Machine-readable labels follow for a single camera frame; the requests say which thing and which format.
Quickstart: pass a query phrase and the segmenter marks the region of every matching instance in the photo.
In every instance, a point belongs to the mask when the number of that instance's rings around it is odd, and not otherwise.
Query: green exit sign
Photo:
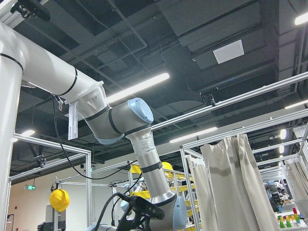
[[[34,185],[25,185],[25,190],[35,190],[35,186]]]

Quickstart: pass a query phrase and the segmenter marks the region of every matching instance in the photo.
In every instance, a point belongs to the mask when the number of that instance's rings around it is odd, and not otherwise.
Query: fluorescent light
[[[305,104],[305,103],[308,103],[308,100],[304,100],[304,101],[302,101],[302,102],[298,102],[298,103],[294,103],[294,104],[292,104],[292,105],[286,106],[285,109],[290,109],[290,108],[292,108],[292,107],[297,107],[297,106],[302,105],[302,104]]]
[[[114,101],[123,99],[123,98],[125,98],[125,97],[127,97],[127,96],[129,96],[131,94],[134,94],[134,93],[136,93],[138,91],[146,89],[146,88],[148,88],[150,86],[153,86],[153,85],[155,85],[157,83],[160,83],[160,82],[162,82],[162,81],[164,81],[164,80],[166,80],[168,78],[169,78],[169,74],[168,73],[163,73],[161,75],[155,76],[155,77],[153,77],[151,79],[148,79],[148,80],[146,80],[146,81],[144,81],[142,83],[139,83],[139,84],[137,84],[135,86],[132,86],[130,88],[127,88],[125,90],[122,90],[122,91],[114,94],[114,95],[111,95],[111,96],[107,97],[107,102],[108,103],[112,103]]]
[[[179,142],[179,141],[186,140],[186,139],[189,139],[189,138],[195,137],[195,136],[200,136],[200,135],[203,135],[203,134],[215,131],[215,130],[217,130],[217,127],[205,129],[205,130],[202,130],[202,131],[199,131],[199,132],[195,132],[195,133],[192,133],[192,134],[189,134],[189,135],[186,135],[186,136],[182,136],[182,137],[170,140],[169,142],[170,143]]]
[[[280,145],[279,146],[279,153],[282,154],[284,152],[284,146]]]
[[[279,137],[281,140],[284,140],[287,137],[287,130],[281,129]]]
[[[23,133],[21,133],[22,136],[31,136],[35,133],[34,130],[28,130],[28,131],[24,131]]]
[[[302,14],[295,19],[295,25],[299,25],[308,21],[308,13]]]

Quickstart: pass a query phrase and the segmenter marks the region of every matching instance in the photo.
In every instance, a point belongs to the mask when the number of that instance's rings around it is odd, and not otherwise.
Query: white robotic arm
[[[16,62],[15,67],[23,71],[23,80],[66,99],[66,103],[78,102],[78,112],[100,143],[113,143],[124,135],[130,139],[150,202],[165,212],[163,221],[151,221],[151,229],[172,231],[185,227],[185,202],[169,188],[151,133],[153,114],[142,99],[111,108],[102,81],[95,81],[2,23],[0,57]]]

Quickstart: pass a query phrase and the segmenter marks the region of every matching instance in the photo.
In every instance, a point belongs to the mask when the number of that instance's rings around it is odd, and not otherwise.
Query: label on robot arm
[[[68,140],[78,138],[77,103],[70,103],[68,109]]]
[[[141,143],[141,149],[145,152],[149,152],[153,149],[155,149],[154,141],[151,136],[142,138],[139,140]]]

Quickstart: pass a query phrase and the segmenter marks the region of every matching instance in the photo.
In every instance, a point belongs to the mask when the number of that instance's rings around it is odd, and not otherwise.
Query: black camera
[[[50,21],[50,13],[46,7],[43,7],[36,0],[18,0],[11,8],[11,13],[19,12],[23,18],[30,18],[31,16],[39,17],[44,21]]]

